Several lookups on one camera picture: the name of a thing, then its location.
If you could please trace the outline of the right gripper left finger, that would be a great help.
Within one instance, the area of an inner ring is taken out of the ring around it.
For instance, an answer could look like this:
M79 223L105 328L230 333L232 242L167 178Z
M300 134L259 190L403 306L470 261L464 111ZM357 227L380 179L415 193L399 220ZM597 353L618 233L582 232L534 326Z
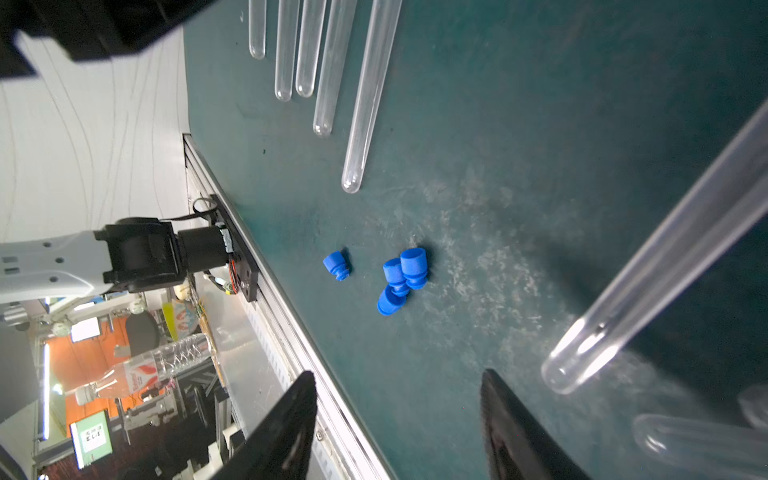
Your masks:
M305 479L317 419L315 376L302 372L216 479Z

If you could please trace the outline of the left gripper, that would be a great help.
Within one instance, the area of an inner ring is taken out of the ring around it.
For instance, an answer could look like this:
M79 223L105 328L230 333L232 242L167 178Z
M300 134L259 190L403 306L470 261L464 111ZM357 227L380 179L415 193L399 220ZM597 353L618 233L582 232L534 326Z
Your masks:
M137 54L213 4L212 0L20 0L1 3L1 76L34 76L20 33L54 40L74 62Z

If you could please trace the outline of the blue stopper two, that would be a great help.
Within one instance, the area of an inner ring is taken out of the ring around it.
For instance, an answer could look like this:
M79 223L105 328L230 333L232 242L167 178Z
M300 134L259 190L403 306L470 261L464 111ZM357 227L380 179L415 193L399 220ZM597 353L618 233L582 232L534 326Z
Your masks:
M377 310L383 316L391 316L398 312L406 303L407 296L399 296L394 288L388 285L377 300Z

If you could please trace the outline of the blue stopper three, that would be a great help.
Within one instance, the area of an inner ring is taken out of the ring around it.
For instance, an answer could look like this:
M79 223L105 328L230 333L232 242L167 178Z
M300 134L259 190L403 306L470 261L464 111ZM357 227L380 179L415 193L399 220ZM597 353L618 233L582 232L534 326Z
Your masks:
M410 287L403 274L399 257L388 260L383 265L383 272L388 286L397 297L405 297L410 292Z

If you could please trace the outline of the test tube one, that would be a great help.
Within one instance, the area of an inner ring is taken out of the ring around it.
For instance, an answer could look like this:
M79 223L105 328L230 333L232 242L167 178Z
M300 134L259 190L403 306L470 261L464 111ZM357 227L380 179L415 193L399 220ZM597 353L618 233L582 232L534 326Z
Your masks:
M267 0L248 1L248 47L256 60L266 56Z

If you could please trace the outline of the test tube two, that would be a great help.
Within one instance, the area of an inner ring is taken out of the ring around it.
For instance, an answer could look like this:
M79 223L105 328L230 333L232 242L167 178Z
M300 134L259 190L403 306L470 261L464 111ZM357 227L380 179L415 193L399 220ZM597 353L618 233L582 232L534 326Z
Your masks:
M274 93L281 102L292 98L300 7L300 0L278 2Z

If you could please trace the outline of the blue stopper four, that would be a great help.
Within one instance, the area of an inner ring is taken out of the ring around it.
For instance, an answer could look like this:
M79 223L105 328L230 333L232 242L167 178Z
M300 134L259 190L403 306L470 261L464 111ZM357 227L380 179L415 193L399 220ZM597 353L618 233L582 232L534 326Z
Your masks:
M412 290L420 290L427 283L428 261L426 250L410 248L400 254L401 270L406 284Z

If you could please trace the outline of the test tube five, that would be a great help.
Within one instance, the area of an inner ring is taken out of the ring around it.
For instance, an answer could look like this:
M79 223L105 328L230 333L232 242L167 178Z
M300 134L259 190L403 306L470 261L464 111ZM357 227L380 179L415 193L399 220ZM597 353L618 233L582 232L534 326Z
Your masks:
M349 194L357 193L363 183L402 4L402 0L372 3L341 176L342 189Z

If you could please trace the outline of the test tube three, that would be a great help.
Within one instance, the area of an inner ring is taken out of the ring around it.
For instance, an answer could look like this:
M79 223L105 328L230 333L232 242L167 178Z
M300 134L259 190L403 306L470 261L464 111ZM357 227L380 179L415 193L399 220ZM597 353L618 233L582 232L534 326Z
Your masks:
M326 0L305 0L302 5L295 89L304 98L315 89L326 4Z

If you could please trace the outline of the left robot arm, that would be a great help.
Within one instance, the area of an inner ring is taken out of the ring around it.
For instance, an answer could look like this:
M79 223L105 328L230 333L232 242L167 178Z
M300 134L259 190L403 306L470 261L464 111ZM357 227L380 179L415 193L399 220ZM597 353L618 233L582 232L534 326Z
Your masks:
M225 265L227 230L176 230L182 24L202 1L1 5L1 300L172 287Z

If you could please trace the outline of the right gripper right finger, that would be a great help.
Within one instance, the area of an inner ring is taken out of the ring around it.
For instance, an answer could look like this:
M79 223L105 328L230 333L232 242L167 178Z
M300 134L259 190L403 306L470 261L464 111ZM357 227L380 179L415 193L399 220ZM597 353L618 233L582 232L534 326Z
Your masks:
M483 443L492 479L586 479L493 369L482 374Z

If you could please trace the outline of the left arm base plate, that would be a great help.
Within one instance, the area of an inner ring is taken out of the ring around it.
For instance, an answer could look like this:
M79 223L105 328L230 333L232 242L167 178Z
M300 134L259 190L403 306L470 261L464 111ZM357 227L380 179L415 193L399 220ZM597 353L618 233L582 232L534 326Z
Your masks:
M246 238L231 212L226 208L223 198L217 194L210 196L216 205L216 224L222 224L229 232L229 263L230 282L234 291L243 296L246 302L257 300L259 290L259 267Z

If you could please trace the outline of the test tube six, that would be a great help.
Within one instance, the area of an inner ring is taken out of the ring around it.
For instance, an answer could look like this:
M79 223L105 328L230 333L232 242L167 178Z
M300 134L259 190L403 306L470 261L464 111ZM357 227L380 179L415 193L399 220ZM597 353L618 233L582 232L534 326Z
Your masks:
M568 395L767 213L767 107L755 112L543 362Z

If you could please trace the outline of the test tube four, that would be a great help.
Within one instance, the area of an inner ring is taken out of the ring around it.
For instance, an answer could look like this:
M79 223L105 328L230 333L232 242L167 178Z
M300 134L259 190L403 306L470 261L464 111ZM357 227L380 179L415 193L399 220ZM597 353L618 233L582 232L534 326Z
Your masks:
M330 5L313 117L313 131L321 138L330 136L333 130L357 3L333 0Z

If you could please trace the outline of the blue stopper one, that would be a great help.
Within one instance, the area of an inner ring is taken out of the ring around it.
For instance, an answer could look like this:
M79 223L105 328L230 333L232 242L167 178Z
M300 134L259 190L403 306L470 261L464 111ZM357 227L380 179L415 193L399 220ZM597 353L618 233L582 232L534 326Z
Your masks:
M332 252L326 256L323 259L323 265L337 281L344 281L350 275L350 268L340 251Z

